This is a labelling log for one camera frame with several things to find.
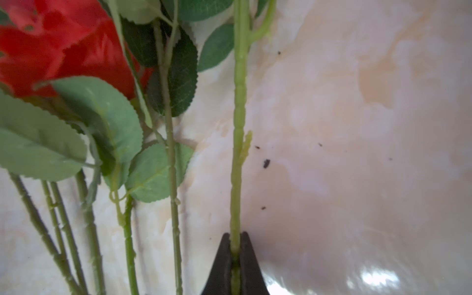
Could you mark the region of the blue rose stem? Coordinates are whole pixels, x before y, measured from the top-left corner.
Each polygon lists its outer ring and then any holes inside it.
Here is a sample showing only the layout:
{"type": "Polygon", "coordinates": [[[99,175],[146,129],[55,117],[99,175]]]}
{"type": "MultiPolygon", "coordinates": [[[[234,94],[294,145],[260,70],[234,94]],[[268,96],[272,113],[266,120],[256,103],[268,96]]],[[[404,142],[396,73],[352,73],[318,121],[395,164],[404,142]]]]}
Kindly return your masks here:
{"type": "Polygon", "coordinates": [[[66,281],[66,284],[68,285],[68,288],[73,295],[86,295],[85,292],[83,292],[82,288],[79,286],[78,282],[75,280],[73,277],[68,260],[64,258],[62,254],[58,251],[57,247],[55,246],[53,239],[49,235],[49,231],[47,227],[45,226],[38,209],[34,205],[30,195],[28,194],[27,189],[25,188],[23,181],[19,175],[16,175],[15,173],[8,172],[9,177],[11,181],[14,183],[18,193],[20,194],[20,197],[22,199],[22,202],[27,209],[29,219],[34,226],[34,228],[37,230],[41,240],[43,241],[46,249],[48,250],[49,254],[52,256],[54,263],[56,266],[59,268],[59,271],[63,278],[66,281]]]}

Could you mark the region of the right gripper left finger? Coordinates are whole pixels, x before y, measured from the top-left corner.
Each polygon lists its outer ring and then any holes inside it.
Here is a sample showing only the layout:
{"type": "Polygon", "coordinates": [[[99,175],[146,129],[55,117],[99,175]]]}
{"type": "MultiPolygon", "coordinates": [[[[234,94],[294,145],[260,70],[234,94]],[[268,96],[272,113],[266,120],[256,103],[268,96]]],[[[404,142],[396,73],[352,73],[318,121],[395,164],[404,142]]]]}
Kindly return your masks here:
{"type": "Polygon", "coordinates": [[[231,294],[232,255],[230,234],[222,235],[220,245],[201,295],[231,294]]]}

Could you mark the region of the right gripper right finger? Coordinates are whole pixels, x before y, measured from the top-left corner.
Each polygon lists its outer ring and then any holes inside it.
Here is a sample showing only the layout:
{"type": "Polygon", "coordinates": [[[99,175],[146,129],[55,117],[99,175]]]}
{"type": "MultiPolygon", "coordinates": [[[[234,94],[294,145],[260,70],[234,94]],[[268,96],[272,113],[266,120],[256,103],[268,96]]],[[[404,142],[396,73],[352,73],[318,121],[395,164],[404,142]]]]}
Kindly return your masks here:
{"type": "Polygon", "coordinates": [[[248,232],[241,233],[240,280],[242,295],[270,295],[248,232]]]}

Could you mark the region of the teal peony branch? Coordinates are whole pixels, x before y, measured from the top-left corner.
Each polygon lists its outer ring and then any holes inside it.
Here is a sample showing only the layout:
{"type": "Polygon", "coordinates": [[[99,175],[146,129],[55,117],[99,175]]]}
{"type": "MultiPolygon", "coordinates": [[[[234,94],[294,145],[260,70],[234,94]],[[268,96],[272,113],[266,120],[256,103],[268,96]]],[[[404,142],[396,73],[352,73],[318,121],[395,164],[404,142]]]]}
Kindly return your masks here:
{"type": "Polygon", "coordinates": [[[251,45],[265,37],[274,20],[276,1],[261,1],[256,15],[265,14],[257,29],[251,28],[252,16],[248,1],[234,1],[234,118],[233,152],[231,168],[230,200],[230,249],[232,255],[231,295],[241,295],[240,249],[241,249],[241,200],[242,168],[249,154],[252,132],[244,130],[247,102],[247,66],[251,45]]]}

